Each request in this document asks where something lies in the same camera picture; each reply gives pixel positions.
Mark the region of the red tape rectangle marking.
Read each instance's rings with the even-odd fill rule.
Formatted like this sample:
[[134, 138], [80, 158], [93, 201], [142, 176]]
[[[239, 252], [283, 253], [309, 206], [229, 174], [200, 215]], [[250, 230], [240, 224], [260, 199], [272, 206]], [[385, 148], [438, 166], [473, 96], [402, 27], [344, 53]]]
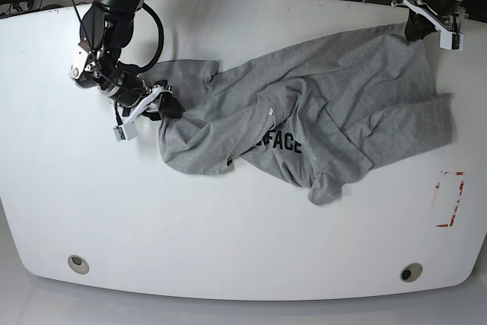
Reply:
[[463, 192], [465, 173], [442, 171], [434, 189], [432, 221], [436, 228], [449, 228], [454, 224]]

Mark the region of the grey T-shirt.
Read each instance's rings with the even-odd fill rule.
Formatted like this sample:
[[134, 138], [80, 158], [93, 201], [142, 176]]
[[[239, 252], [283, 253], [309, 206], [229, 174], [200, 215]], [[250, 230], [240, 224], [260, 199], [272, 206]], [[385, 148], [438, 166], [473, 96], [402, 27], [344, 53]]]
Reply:
[[436, 91], [422, 41], [403, 24], [335, 33], [221, 71], [216, 61], [160, 62], [183, 107], [162, 121], [166, 165], [217, 175], [237, 159], [323, 205], [367, 172], [448, 145], [450, 95]]

